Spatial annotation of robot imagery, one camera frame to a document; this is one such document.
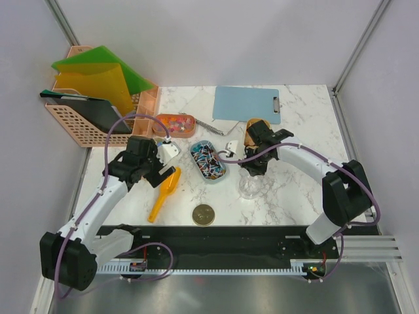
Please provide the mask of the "orange plastic scoop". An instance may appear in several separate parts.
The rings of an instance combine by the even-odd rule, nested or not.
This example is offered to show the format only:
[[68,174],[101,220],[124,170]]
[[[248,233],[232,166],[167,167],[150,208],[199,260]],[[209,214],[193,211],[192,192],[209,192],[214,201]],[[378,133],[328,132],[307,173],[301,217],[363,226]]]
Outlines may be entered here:
[[181,176],[181,168],[176,167],[175,172],[172,173],[164,182],[160,185],[160,192],[158,195],[157,200],[148,216],[148,222],[154,223],[164,202],[168,198],[168,196],[172,195],[178,185],[179,179]]

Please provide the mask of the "blue tray of lollipops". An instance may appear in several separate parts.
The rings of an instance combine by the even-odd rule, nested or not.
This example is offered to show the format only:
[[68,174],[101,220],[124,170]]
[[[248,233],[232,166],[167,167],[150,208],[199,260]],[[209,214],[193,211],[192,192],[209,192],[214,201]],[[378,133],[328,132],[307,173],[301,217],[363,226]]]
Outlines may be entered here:
[[227,167],[217,159],[215,147],[210,141],[203,140],[191,145],[189,152],[206,183],[215,184],[226,177]]

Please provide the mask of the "clear plastic jar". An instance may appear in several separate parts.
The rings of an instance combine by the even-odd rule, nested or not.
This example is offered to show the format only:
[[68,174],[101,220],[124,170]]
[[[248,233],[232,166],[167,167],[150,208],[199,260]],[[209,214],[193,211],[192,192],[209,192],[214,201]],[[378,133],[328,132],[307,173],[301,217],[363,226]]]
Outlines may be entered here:
[[252,200],[259,196],[264,186],[264,176],[251,176],[247,171],[240,173],[238,191],[242,198]]

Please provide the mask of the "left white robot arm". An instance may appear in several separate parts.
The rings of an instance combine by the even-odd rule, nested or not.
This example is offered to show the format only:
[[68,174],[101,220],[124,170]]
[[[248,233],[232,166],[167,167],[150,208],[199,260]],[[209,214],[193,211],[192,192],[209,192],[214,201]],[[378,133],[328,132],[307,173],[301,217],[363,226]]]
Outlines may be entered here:
[[131,136],[124,150],[113,160],[105,160],[99,185],[81,211],[55,234],[47,232],[41,238],[42,276],[55,285],[83,291],[98,268],[113,258],[139,256],[144,242],[137,237],[136,227],[121,224],[101,239],[96,235],[114,207],[140,180],[156,188],[174,174],[175,168],[168,164],[180,151],[168,138],[157,144],[154,139]]

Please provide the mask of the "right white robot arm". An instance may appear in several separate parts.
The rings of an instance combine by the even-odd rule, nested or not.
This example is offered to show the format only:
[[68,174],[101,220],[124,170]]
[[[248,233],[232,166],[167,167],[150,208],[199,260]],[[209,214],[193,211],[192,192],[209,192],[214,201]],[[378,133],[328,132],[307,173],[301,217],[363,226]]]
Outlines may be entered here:
[[246,157],[240,166],[252,177],[263,176],[269,161],[277,160],[296,167],[321,185],[323,213],[300,240],[303,255],[317,256],[323,242],[375,206],[365,171],[357,160],[334,162],[303,145],[290,131],[271,130],[263,120],[248,126],[246,135],[251,144],[245,146]]

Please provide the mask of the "yellow tray jelly candies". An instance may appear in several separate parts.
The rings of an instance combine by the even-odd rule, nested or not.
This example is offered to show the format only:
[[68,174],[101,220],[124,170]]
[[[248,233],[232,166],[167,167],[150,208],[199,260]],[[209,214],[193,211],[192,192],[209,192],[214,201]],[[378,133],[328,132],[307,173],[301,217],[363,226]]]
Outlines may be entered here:
[[248,128],[250,127],[250,126],[252,126],[254,123],[256,123],[256,122],[258,122],[258,121],[263,121],[265,124],[266,124],[266,126],[268,127],[268,128],[270,128],[270,122],[269,121],[267,121],[267,120],[263,120],[263,119],[260,119],[260,118],[252,118],[252,119],[250,119],[250,120],[248,120],[247,121],[247,124],[246,124],[246,134],[245,134],[245,137],[244,137],[244,146],[246,147],[246,146],[254,146],[255,145],[255,143],[254,143],[254,141],[252,140],[252,138],[250,137],[250,135],[249,135],[249,133],[248,133]]

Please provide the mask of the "pink tray star candies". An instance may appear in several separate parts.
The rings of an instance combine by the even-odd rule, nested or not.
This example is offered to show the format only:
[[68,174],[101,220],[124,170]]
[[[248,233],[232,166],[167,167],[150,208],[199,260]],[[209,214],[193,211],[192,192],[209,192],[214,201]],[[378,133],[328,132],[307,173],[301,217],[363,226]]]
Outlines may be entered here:
[[196,119],[188,114],[158,114],[156,119],[161,121],[173,138],[190,138],[196,129]]

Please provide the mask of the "blue clipboard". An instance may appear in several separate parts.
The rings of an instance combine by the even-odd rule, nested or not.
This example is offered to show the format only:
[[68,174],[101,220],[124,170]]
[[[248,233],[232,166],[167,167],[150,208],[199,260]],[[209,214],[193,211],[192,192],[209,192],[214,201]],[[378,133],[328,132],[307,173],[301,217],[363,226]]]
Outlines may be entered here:
[[247,122],[252,118],[281,123],[280,93],[270,88],[217,86],[213,118]]

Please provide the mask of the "gold jar lid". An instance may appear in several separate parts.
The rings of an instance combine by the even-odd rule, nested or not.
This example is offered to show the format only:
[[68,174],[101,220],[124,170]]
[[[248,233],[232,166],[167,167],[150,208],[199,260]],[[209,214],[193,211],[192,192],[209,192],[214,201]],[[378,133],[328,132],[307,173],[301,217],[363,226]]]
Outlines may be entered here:
[[207,204],[200,204],[192,211],[192,220],[197,226],[209,226],[215,220],[215,211]]

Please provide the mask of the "pink file organizer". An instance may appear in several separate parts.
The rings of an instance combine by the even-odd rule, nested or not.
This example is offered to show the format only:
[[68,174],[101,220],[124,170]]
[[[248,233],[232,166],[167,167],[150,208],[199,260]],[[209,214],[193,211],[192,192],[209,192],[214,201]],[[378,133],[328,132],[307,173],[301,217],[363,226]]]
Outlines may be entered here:
[[[159,108],[160,90],[155,84],[152,88],[139,94],[131,95],[136,113],[155,116]],[[45,108],[70,134],[80,147],[103,147],[107,134],[97,129],[79,113],[66,106],[58,106],[47,102]],[[153,121],[148,118],[128,119],[127,124],[132,128],[133,135],[151,137]]]

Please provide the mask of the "black folder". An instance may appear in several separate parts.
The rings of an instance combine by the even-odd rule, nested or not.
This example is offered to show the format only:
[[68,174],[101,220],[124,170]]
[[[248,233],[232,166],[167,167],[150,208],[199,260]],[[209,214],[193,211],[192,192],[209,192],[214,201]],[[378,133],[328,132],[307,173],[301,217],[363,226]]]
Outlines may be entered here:
[[43,90],[40,97],[46,99],[49,104],[73,109],[104,133],[108,133],[111,126],[122,117],[118,109],[106,99],[63,94],[50,90]]

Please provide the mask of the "white spiral notebook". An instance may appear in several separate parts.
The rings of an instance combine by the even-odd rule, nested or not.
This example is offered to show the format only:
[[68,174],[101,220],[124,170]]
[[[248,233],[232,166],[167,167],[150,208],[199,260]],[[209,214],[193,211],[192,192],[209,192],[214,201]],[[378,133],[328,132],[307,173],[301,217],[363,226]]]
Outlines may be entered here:
[[213,117],[213,108],[215,105],[215,96],[206,91],[199,91],[186,105],[184,105],[179,114],[191,115],[195,118],[197,124],[204,129],[221,136],[235,134],[237,138],[244,136],[243,127],[238,121],[219,120]]

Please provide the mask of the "yellow plastic folder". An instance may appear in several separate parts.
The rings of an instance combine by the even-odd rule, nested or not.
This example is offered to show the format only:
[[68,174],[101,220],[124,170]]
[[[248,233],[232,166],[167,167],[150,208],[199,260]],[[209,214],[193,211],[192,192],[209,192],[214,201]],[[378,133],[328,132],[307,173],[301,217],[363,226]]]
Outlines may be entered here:
[[87,73],[66,67],[60,69],[56,76],[57,87],[72,88],[83,96],[106,99],[124,116],[134,110],[131,95],[119,67],[92,69]]

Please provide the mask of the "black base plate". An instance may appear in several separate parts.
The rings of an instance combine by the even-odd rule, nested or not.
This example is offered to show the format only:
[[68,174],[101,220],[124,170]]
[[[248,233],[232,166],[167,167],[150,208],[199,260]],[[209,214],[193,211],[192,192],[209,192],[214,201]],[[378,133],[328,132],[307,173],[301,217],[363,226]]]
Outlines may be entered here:
[[328,239],[315,246],[301,237],[305,226],[135,226],[134,247],[152,246],[131,257],[146,257],[152,266],[261,268],[289,266],[292,259],[332,261],[339,241]]

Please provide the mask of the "aluminium frame rail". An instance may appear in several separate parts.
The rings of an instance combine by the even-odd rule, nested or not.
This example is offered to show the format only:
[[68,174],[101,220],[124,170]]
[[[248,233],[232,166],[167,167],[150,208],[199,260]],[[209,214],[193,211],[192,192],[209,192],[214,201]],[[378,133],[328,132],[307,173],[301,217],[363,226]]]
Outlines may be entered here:
[[[358,260],[362,258],[370,258],[370,259],[386,259],[386,258],[397,258],[399,256],[399,252],[396,246],[396,242],[394,239],[390,237],[382,237],[382,236],[355,236],[355,235],[348,235],[343,237],[343,239],[336,239],[339,241],[338,245],[338,253],[339,256],[347,256],[350,260]],[[152,246],[157,246],[158,249],[166,249],[167,245],[163,243],[145,243],[138,247],[134,247],[130,254],[124,254],[122,256],[118,256],[116,258],[134,258],[131,257],[132,253],[137,253],[140,250],[148,249]],[[147,262],[146,257],[137,258],[142,259],[143,261]]]

